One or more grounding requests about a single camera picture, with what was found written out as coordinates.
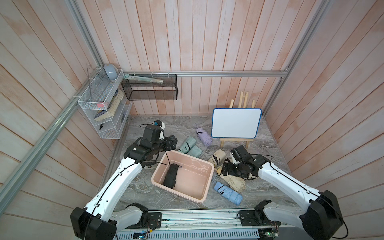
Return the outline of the plain beige umbrella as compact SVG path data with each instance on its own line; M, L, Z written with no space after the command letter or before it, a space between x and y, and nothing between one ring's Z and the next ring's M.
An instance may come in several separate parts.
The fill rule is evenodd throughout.
M231 189L234 191L240 193L246 189L246 182L244 179L235 177L235 176L224 176L222 173L222 168L217 169L217 174L226 182L229 184Z

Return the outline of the beige umbrella black stripes small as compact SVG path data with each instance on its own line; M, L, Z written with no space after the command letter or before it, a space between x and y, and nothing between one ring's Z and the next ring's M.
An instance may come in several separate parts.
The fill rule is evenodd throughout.
M223 150L219 149L213 153L213 155L208 159L208 162L216 168L220 164L220 162L225 159L226 153Z

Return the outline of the blue umbrella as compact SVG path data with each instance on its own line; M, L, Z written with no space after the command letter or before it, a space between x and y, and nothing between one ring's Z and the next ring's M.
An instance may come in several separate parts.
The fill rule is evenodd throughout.
M239 206L243 200L243 196L240 193L220 182L216 182L214 190L236 206Z

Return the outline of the pink plastic storage box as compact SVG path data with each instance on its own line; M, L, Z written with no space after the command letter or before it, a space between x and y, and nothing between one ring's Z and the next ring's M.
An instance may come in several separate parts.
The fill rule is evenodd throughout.
M164 185L164 182L172 164L178 165L178 170L175 185L169 188ZM153 173L151 182L165 191L201 204L207 198L213 173L214 165L210 162L178 151L168 151Z

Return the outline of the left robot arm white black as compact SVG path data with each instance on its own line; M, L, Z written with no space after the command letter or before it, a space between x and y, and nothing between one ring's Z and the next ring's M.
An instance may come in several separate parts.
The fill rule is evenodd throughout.
M148 208L133 203L124 210L115 207L132 180L145 168L159 164L161 152L175 150L177 138L165 136L160 120L144 125L143 136L130 145L118 168L96 196L84 208L76 207L71 215L75 236L80 240L113 240L131 226L146 227Z

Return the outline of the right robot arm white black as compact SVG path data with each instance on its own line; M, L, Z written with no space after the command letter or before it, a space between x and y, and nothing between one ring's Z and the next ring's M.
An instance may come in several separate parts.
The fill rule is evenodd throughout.
M263 200L252 211L239 211L242 226L273 226L284 223L304 230L314 240L330 240L345 226L335 194L321 192L284 173L273 162L273 156L250 154L244 146L231 150L231 159L224 160L221 173L251 181L260 178L289 196L297 207Z

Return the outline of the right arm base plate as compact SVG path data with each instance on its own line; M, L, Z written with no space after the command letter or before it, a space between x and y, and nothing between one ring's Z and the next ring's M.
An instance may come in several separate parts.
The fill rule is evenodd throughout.
M281 225L279 221L270 221L262 210L239 211L237 218L243 227Z

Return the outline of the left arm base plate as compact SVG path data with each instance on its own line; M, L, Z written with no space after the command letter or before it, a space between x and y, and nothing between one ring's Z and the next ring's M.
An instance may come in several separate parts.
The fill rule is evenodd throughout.
M145 217L142 218L139 223L126 227L127 230L130 229L159 229L162 224L162 213L146 213Z

